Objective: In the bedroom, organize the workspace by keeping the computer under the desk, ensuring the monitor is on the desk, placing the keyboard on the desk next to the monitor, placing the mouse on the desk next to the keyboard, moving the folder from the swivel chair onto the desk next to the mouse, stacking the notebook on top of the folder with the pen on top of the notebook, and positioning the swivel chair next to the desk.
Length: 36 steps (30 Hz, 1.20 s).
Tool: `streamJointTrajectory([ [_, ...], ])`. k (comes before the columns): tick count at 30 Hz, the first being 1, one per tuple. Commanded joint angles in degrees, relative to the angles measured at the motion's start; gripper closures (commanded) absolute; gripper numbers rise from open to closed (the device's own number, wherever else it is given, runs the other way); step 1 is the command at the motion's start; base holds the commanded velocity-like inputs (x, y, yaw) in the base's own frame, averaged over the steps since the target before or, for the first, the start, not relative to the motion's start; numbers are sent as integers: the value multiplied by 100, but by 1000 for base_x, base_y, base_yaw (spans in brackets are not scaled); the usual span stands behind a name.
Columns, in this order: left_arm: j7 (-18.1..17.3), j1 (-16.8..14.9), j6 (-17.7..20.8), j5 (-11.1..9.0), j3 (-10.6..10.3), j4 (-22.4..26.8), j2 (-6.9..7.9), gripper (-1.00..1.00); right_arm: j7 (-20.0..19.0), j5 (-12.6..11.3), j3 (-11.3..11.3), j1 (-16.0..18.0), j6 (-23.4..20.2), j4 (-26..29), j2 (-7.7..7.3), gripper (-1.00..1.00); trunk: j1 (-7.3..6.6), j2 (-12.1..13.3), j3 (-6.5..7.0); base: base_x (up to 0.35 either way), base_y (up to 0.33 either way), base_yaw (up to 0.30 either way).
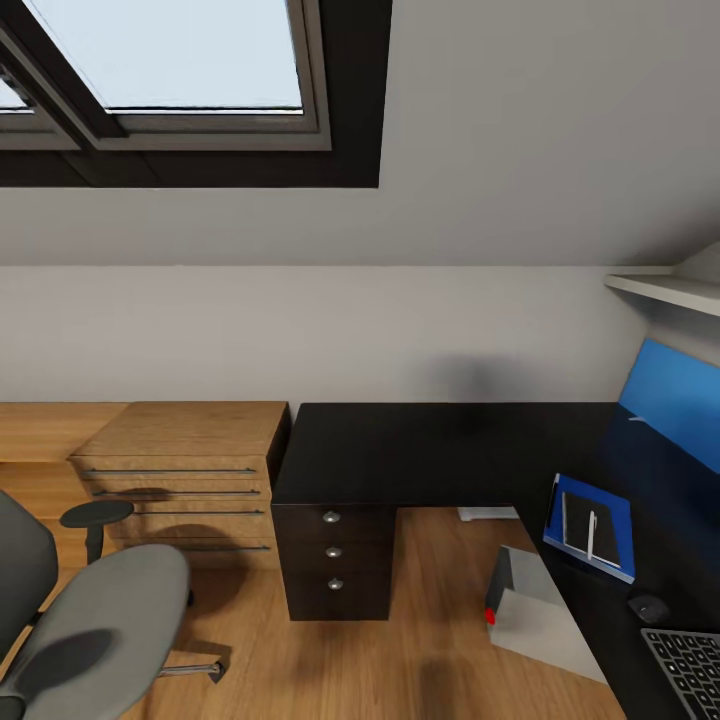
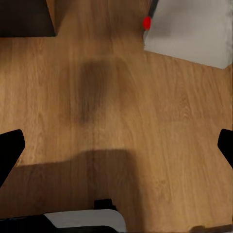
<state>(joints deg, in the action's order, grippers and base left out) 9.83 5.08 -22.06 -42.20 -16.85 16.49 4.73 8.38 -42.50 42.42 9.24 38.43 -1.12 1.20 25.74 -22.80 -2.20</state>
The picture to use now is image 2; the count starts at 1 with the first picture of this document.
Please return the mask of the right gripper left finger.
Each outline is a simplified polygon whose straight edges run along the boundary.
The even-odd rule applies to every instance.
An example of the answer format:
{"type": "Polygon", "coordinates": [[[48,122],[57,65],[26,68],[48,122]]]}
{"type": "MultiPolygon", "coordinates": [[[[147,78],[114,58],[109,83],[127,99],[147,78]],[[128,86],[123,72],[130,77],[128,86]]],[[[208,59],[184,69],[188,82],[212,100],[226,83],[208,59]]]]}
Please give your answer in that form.
{"type": "Polygon", "coordinates": [[[0,134],[0,187],[25,148],[21,129],[0,134]]]}

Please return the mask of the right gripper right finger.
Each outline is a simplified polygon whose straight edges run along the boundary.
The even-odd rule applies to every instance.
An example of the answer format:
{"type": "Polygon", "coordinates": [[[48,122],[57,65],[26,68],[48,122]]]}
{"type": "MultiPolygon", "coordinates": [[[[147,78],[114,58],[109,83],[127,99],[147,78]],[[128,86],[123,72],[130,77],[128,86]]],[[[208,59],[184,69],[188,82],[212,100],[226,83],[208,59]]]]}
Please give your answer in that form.
{"type": "Polygon", "coordinates": [[[233,168],[233,131],[221,130],[217,145],[233,168]]]}

